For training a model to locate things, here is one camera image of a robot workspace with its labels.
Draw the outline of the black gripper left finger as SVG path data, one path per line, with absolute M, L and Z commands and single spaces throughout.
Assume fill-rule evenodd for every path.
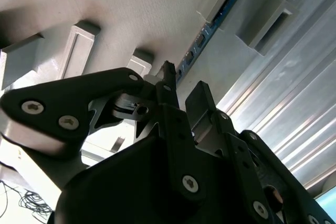
M 43 159 L 75 161 L 90 134 L 128 119 L 135 122 L 131 146 L 158 137 L 177 162 L 178 143 L 195 144 L 175 76 L 174 65 L 165 62 L 156 84 L 118 68 L 9 91 L 1 97 L 1 135 Z

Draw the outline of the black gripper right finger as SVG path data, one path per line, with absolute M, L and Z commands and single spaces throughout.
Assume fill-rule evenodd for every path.
M 199 82 L 185 101 L 207 185 L 209 223 L 332 223 L 253 131 L 237 132 Z

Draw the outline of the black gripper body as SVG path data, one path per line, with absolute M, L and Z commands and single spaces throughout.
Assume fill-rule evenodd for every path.
M 209 152 L 182 139 L 174 162 L 151 136 L 89 168 L 65 187 L 52 223 L 331 223 L 287 172 L 260 177 L 263 163 L 224 134 Z

